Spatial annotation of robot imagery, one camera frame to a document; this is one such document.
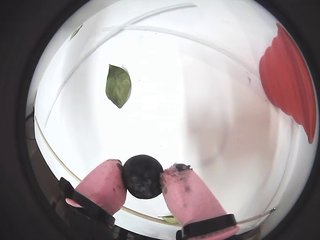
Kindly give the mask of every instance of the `dark ball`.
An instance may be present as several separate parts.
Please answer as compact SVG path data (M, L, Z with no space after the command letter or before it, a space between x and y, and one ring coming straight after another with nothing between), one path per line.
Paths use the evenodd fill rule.
M125 162L122 169L123 183L134 197L153 199L161 194L161 164L148 155L133 156Z

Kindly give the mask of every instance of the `green leaf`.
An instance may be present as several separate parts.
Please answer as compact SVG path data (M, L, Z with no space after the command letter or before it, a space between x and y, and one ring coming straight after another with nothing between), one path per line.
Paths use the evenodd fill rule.
M169 224L179 224L179 220L176 219L174 216L162 216L163 220L165 220Z
M80 28L82 28L82 26L83 25L81 24L76 30L74 30L74 32L70 36L70 40L74 38L74 36L79 32L79 30L80 30Z
M119 109L128 101L131 93L131 80L126 70L109 64L105 94Z

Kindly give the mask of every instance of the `white cable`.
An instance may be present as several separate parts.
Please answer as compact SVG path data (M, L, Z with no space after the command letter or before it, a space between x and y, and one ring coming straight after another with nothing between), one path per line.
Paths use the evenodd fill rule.
M110 31L113 27L104 28L104 31ZM245 64L243 61L238 59L236 56L234 56L232 53L228 52L227 50L221 48L220 46L216 45L214 42L205 41L201 38L198 38L194 35L177 31L177 30L171 30L164 27L158 27L158 26L143 26L143 25L127 25L124 27L124 30L138 30L138 31L150 31L150 32L157 32L157 33L163 33L163 34L170 34L174 35L180 38L188 39L193 42L199 43L201 45L204 45L208 48L211 48L213 50L216 50L217 52L227 56L228 58L235 61L237 64L241 65L243 68L245 68L248 72L254 74L257 78L259 78L259 75L247 64Z
M82 56L80 58L80 60L78 61L78 63L71 69L70 73L67 75L67 77L65 78L65 80L61 83L61 85L58 88L58 91L56 93L56 96L49 108L49 111L45 117L45 122L44 122L44 126L47 126L51 111L57 101L57 98L59 97L62 89L64 88L64 86L66 85L67 81L71 78L71 76L75 73L75 71L79 68L79 66L91 55L93 54L99 47L101 47L101 45L103 45L106 41L108 41L109 39L111 39L112 37L114 37L115 35L117 35L118 33L120 33L126 26L131 25L131 24L135 24L139 21L142 21L146 18L152 17L154 15L157 14L161 14L164 12L168 12L168 11L172 11L172 10L177 10L177 9L182 9L182 8L190 8L190 7L197 7L197 5L195 5L194 3L183 3L183 4L177 4L177 5L172 5L172 6L166 6L166 7L162 7L153 11L149 11L146 12L138 17L135 17L127 22L125 22L124 24L121 24L120 26L115 27L114 29L112 29L102 40L100 40L96 46L94 46L92 49L89 50L89 52L87 52L84 56Z

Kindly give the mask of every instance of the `white surface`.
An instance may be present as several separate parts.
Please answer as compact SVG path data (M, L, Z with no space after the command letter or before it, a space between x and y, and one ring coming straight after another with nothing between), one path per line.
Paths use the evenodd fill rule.
M277 21L251 1L192 2L197 7L158 14L135 25L179 31L213 47L161 32L125 30L86 59L57 97L70 69L108 34L106 30L154 9L190 2L120 1L90 18L69 41L82 23L79 20L97 10L87 4L80 10L82 15L75 13L74 22L79 24L72 25L72 30L61 27L49 46L58 49L68 38L54 57L53 50L46 50L32 81L35 89L41 79L35 104L41 130L80 179L106 159L124 163L134 155L148 154L164 168L176 162L191 164L237 221L288 201L285 197L293 204L303 189L317 143L308 144L303 128L266 101L260 83L259 60L277 35ZM105 94L109 64L124 65L131 77L131 96L122 109ZM75 187L77 182L35 131L52 172ZM301 154L303 161L297 157ZM302 176L299 182L294 181L297 176ZM124 206L153 217L168 213L162 195L138 200L128 194ZM289 209L282 204L281 211L272 214L274 224L268 219L264 223L268 226L264 234ZM174 239L178 229L124 211L115 216L117 225L154 238ZM240 232L260 222L241 225Z

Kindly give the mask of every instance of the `red object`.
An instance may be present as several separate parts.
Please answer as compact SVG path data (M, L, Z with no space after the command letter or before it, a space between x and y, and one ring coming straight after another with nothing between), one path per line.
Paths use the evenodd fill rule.
M303 126L311 144L316 132L316 99L312 80L297 45L277 23L278 35L259 63L261 84L269 101Z

